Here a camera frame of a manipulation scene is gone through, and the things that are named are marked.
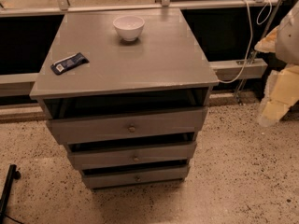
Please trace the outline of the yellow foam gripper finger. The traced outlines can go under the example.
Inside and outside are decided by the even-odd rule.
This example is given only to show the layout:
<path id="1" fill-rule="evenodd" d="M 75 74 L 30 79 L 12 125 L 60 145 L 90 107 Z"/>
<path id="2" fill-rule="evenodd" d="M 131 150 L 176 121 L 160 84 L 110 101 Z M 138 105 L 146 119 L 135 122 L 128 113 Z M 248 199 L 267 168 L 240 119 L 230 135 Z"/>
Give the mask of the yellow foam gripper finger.
<path id="1" fill-rule="evenodd" d="M 275 53 L 278 27 L 275 27 L 266 37 L 262 38 L 254 47 L 256 51 L 262 53 Z"/>
<path id="2" fill-rule="evenodd" d="M 258 123 L 269 127 L 278 123 L 299 101 L 299 66 L 287 64 L 280 72 L 273 70 L 264 88 Z"/>

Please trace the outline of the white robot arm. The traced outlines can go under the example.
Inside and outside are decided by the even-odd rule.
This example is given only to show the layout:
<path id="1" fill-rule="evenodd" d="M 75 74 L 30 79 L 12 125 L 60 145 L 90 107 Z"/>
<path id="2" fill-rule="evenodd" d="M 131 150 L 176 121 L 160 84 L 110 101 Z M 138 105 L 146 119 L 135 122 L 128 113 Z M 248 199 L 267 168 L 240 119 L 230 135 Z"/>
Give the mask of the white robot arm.
<path id="1" fill-rule="evenodd" d="M 266 81 L 258 123 L 269 127 L 278 123 L 299 101 L 299 1 L 265 38 L 254 47 L 274 53 L 286 66 L 272 71 Z"/>

